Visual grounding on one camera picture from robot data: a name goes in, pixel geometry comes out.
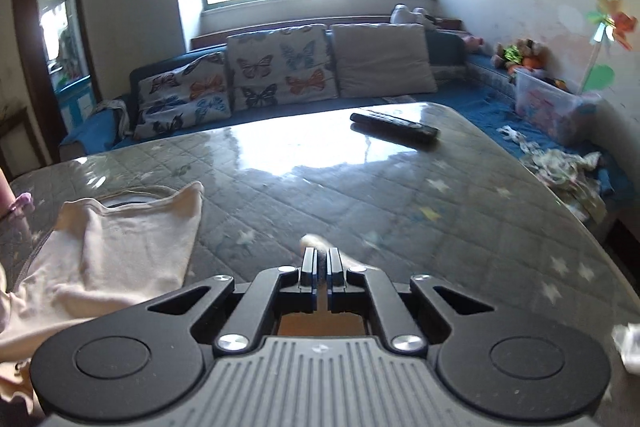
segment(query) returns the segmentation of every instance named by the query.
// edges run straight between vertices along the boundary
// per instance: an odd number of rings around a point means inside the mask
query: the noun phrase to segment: plastic storage bin
[[[561,145],[588,139],[600,95],[571,94],[523,71],[516,72],[516,113]]]

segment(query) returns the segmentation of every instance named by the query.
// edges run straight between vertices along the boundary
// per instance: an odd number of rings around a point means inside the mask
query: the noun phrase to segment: brown wooden door frame
[[[46,50],[44,49],[42,30],[40,28],[38,0],[12,0],[12,5],[14,9],[15,37],[18,42],[20,61],[31,99],[31,106],[49,155],[54,162],[59,162],[58,146],[66,136],[66,127],[60,115],[58,99],[49,78]],[[91,76],[94,97],[96,102],[100,102],[102,95],[95,75],[94,61],[84,25],[82,0],[76,0],[76,7],[78,9],[80,37],[89,75]]]

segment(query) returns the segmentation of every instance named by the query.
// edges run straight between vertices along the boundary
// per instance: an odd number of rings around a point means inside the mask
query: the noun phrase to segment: quilted tablecloth
[[[368,137],[350,129],[351,110],[338,110],[154,140],[26,174],[12,187],[34,196],[28,227],[0,224],[9,286],[63,201],[199,180],[205,201],[186,283],[218,273],[250,281],[298,264],[300,238],[318,234],[395,282],[430,273],[589,333],[614,369],[598,420],[635,425],[640,378],[622,369],[610,331],[640,323],[640,300],[596,240],[452,109],[376,109],[438,127],[438,142],[418,151]]]

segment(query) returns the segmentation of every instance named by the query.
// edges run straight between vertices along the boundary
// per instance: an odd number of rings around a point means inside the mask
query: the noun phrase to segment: pillow
[[[436,92],[424,28],[419,24],[331,26],[340,96]]]
[[[134,139],[169,134],[231,116],[225,55],[204,55],[181,68],[140,80]]]
[[[236,111],[338,96],[324,24],[231,36],[226,52]]]

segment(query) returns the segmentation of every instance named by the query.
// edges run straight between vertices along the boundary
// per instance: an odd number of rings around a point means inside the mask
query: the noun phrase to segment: black remote control
[[[438,130],[435,127],[372,110],[352,113],[351,121],[374,132],[377,131],[423,143],[433,142],[438,135]]]

